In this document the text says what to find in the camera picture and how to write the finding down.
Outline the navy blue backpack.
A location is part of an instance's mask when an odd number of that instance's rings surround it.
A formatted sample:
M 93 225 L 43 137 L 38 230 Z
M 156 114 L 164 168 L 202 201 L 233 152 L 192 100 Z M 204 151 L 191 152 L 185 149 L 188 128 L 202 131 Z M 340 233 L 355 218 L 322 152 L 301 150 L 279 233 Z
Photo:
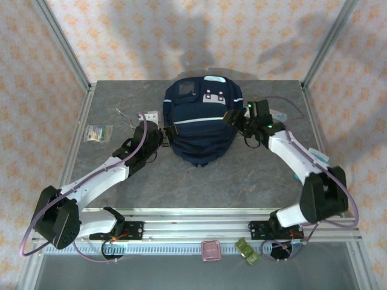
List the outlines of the navy blue backpack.
M 189 77 L 173 83 L 165 92 L 163 121 L 174 130 L 174 153 L 195 167 L 222 157 L 236 136 L 224 114 L 242 110 L 243 101 L 241 88 L 227 77 Z

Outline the small clear plastic pouch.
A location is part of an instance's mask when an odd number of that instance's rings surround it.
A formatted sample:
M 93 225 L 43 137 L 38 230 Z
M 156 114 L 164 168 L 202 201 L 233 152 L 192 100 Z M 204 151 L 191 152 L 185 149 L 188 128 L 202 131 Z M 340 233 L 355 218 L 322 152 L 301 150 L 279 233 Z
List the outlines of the small clear plastic pouch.
M 269 109 L 269 111 L 270 111 L 270 114 L 272 115 L 273 119 L 280 121 L 282 123 L 287 121 L 287 114 L 285 114 L 283 112 L 279 112 L 279 111 L 274 110 L 274 109 Z

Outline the green white plastic packet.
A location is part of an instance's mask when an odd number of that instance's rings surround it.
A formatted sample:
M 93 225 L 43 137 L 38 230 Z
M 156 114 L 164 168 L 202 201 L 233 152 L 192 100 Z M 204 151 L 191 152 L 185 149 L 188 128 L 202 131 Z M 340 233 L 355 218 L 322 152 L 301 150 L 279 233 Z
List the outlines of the green white plastic packet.
M 83 135 L 83 141 L 96 141 L 99 143 L 109 142 L 111 139 L 113 125 L 87 125 Z

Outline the blue white wipes packet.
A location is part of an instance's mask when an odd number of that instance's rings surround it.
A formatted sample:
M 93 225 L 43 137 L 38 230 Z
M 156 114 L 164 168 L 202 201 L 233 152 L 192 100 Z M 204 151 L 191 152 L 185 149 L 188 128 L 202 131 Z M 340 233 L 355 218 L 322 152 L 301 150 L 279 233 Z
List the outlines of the blue white wipes packet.
M 317 159 L 319 159 L 319 160 L 321 160 L 322 162 L 328 164 L 330 158 L 329 158 L 328 156 L 326 156 L 324 153 L 322 153 L 322 152 L 320 152 L 320 151 L 318 151 L 318 150 L 316 150 L 316 149 L 314 149 L 314 148 L 312 148 L 312 147 L 310 147 L 310 148 L 308 149 L 308 151 L 309 151 L 313 156 L 315 156 Z

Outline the pink square clip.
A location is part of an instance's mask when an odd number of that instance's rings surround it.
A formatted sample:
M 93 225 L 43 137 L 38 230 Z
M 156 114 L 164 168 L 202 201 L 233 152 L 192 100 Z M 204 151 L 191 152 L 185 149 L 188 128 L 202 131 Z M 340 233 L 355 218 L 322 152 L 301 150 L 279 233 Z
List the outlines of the pink square clip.
M 201 255 L 204 262 L 217 262 L 221 260 L 220 242 L 217 240 L 203 241 L 201 243 Z

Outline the green plastic clip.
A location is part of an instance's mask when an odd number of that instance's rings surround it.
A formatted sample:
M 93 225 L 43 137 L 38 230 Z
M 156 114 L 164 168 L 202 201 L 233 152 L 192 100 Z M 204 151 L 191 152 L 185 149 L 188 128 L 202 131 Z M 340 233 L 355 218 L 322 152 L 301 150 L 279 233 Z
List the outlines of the green plastic clip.
M 254 265 L 259 259 L 260 255 L 251 247 L 242 237 L 235 243 L 236 249 L 246 259 L 249 265 Z

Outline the aluminium right side rail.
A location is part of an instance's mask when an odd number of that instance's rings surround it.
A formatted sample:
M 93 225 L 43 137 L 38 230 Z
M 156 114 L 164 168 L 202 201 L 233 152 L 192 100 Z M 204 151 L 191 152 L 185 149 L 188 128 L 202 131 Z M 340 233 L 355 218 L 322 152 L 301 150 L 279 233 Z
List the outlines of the aluminium right side rail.
M 317 147 L 321 152 L 326 153 L 327 151 L 325 150 L 323 143 L 322 131 L 319 129 L 316 111 L 313 109 L 311 100 L 308 96 L 307 87 L 302 82 L 299 82 L 299 84 L 313 128 Z M 357 232 L 358 234 L 356 236 L 352 236 L 345 242 L 357 286 L 359 287 L 359 290 L 380 290 L 374 271 L 372 270 L 368 253 L 366 252 L 364 239 L 358 228 Z

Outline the aluminium left side rail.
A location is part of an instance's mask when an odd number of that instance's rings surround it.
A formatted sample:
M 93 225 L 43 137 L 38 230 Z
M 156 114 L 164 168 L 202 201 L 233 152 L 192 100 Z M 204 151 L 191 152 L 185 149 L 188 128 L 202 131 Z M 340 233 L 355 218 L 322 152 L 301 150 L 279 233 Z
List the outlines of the aluminium left side rail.
M 83 140 L 83 133 L 85 130 L 86 120 L 91 106 L 91 102 L 93 100 L 95 88 L 96 83 L 92 83 L 90 87 L 86 90 L 86 94 L 78 114 L 76 127 L 73 132 L 70 150 L 65 161 L 62 173 L 60 174 L 60 179 L 58 183 L 59 187 L 70 182 L 79 146 L 81 141 Z M 37 277 L 41 268 L 41 264 L 44 259 L 45 250 L 46 248 L 41 249 L 40 251 L 24 259 L 22 272 L 15 290 L 34 290 L 37 282 Z

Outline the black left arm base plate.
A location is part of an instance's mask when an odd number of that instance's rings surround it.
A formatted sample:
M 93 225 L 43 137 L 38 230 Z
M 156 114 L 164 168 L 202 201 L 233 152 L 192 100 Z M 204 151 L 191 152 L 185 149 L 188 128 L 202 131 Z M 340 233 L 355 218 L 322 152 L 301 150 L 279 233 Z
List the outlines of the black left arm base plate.
M 102 241 L 122 241 L 122 240 L 142 240 L 144 232 L 144 222 L 142 221 L 121 221 L 109 233 L 95 233 L 89 235 L 90 240 Z

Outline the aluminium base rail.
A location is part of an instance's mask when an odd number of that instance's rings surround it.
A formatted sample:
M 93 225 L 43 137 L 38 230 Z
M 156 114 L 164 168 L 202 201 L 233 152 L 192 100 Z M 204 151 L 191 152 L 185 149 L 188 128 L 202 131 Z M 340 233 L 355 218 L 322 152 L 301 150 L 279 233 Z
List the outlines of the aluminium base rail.
M 118 209 L 127 221 L 145 222 L 143 243 L 200 243 L 218 240 L 236 242 L 240 237 L 251 240 L 248 224 L 267 221 L 276 208 L 134 208 Z M 110 230 L 112 221 L 103 221 L 102 209 L 86 208 L 80 215 L 82 225 L 76 241 L 90 234 Z M 310 242 L 349 242 L 361 240 L 358 228 L 340 228 L 322 222 Z

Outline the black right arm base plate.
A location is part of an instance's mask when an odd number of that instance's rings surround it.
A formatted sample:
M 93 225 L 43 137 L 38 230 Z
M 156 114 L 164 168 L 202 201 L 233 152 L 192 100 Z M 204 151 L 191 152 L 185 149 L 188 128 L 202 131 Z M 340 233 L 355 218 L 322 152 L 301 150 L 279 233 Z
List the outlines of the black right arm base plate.
M 303 239 L 304 232 L 299 226 L 282 228 L 276 221 L 251 221 L 248 224 L 252 240 L 290 240 Z

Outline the aluminium right frame post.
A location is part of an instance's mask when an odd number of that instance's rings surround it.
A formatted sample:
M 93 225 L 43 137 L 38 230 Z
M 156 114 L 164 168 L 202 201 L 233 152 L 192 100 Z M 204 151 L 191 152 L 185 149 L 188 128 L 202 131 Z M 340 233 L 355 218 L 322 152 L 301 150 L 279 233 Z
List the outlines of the aluminium right frame post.
M 355 10 L 359 0 L 345 0 L 339 14 L 330 27 L 330 30 L 319 48 L 313 63 L 310 66 L 304 80 L 301 82 L 301 88 L 306 91 L 312 84 L 313 80 L 317 76 L 318 71 L 321 69 L 325 59 L 329 55 L 332 47 L 338 40 L 341 32 L 345 28 L 350 16 Z

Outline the aluminium frame post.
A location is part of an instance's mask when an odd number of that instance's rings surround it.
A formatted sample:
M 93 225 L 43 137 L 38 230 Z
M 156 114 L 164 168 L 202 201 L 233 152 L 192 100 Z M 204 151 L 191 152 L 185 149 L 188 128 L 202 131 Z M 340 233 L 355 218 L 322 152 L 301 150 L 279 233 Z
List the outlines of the aluminium frame post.
M 330 30 L 319 48 L 313 63 L 310 66 L 304 80 L 301 82 L 301 88 L 306 91 L 312 84 L 313 80 L 317 76 L 318 71 L 321 69 L 325 59 L 329 55 L 332 47 L 338 40 L 341 32 L 345 28 L 350 16 L 355 10 L 359 0 L 345 0 L 339 14 L 330 27 Z
M 40 14 L 42 20 L 48 25 L 48 30 L 61 50 L 64 59 L 69 64 L 72 72 L 76 76 L 84 91 L 89 91 L 91 82 L 89 81 L 84 69 L 82 68 L 74 50 L 72 49 L 63 29 L 54 15 L 47 0 L 31 0 L 36 11 Z

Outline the aluminium left frame post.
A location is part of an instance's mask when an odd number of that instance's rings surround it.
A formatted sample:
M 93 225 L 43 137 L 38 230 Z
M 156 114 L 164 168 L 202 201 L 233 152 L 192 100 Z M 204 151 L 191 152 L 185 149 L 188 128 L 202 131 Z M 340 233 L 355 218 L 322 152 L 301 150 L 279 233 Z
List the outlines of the aluminium left frame post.
M 89 81 L 84 69 L 82 68 L 74 50 L 72 49 L 63 29 L 54 15 L 47 0 L 31 0 L 36 11 L 40 14 L 42 20 L 48 25 L 48 30 L 61 50 L 64 59 L 69 64 L 72 72 L 76 76 L 84 91 L 89 91 L 91 82 Z

